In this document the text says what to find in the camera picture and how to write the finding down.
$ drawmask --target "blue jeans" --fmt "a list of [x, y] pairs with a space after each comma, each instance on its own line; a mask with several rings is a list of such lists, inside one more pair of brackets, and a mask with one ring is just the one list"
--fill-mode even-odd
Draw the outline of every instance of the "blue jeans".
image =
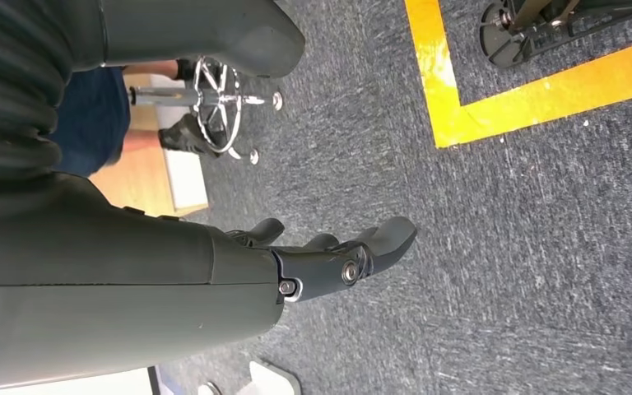
[[122, 150], [129, 129], [129, 101], [121, 67], [73, 74], [49, 138], [59, 144], [65, 173], [88, 177]]

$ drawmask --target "prosthetic hand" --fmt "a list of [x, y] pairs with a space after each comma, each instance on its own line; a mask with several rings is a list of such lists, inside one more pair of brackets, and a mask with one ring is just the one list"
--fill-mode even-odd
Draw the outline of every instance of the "prosthetic hand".
[[416, 230], [402, 218], [345, 243], [270, 247], [277, 221], [226, 234], [152, 218], [51, 171], [44, 137], [72, 70], [204, 53], [277, 77], [303, 43], [272, 0], [0, 0], [0, 388], [258, 335], [286, 301], [345, 290], [406, 252]]

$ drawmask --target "sneaker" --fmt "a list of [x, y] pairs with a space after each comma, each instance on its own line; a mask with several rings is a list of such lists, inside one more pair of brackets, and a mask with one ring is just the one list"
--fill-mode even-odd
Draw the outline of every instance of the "sneaker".
[[[226, 133], [223, 131], [210, 133], [210, 138], [215, 145], [226, 144]], [[175, 125], [161, 129], [159, 141], [166, 150], [207, 154], [215, 158], [220, 156], [210, 149], [194, 114], [185, 114]]]
[[[197, 68], [198, 62], [187, 59], [177, 59], [176, 62], [178, 63], [178, 76], [175, 80], [193, 82], [195, 80], [195, 68]], [[219, 65], [214, 62], [209, 62], [207, 68], [209, 68], [210, 73], [214, 76], [214, 81], [219, 83], [219, 79], [221, 78], [221, 68]], [[210, 87], [204, 73], [200, 74], [200, 84], [206, 85], [207, 88]]]

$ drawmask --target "person's leg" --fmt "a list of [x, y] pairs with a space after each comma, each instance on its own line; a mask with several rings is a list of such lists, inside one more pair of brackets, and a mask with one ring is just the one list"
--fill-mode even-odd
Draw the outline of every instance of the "person's leg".
[[195, 74], [195, 62], [186, 59], [165, 60], [160, 62], [136, 63], [124, 68], [126, 75], [158, 74], [171, 80], [192, 81]]

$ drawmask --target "gray carpet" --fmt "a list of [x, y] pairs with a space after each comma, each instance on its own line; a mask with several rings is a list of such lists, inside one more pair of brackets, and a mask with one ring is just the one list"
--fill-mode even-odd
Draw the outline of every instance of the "gray carpet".
[[[231, 394], [263, 359], [305, 394], [632, 393], [632, 100], [437, 150], [403, 0], [287, 9], [309, 48], [275, 81], [286, 108], [247, 113], [238, 145], [259, 165], [203, 160], [211, 209], [193, 220], [274, 216], [298, 244], [396, 214], [420, 234], [390, 272], [164, 376]], [[443, 1], [465, 102], [632, 44], [616, 27], [496, 77], [471, 32], [481, 9]]]

